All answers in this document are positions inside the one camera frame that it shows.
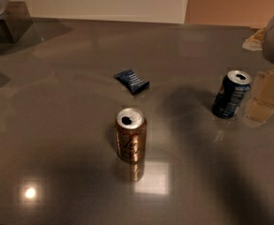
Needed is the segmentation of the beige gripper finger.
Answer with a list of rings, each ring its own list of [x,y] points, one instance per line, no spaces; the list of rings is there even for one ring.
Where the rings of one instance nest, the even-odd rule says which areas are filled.
[[[248,51],[256,52],[262,50],[262,45],[265,36],[265,28],[257,30],[252,36],[247,38],[243,44],[242,48]]]
[[[248,126],[261,126],[274,114],[274,67],[259,71],[253,81],[246,105],[244,122]]]

